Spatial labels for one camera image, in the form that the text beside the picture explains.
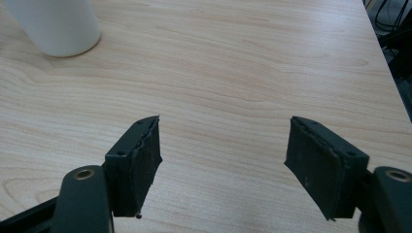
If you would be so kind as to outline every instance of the white cup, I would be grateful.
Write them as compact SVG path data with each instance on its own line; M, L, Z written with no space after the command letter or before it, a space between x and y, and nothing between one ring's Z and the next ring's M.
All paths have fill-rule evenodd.
M5 0L12 15L41 52L72 56L100 38L88 0Z

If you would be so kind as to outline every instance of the light wood surface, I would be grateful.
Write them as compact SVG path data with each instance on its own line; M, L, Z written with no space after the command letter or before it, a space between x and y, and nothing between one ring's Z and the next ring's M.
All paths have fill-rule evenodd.
M101 164L160 115L143 218L117 232L358 232L326 221L283 162L292 116L412 172L412 124L361 0L93 0L102 37L42 55L0 3L0 219Z

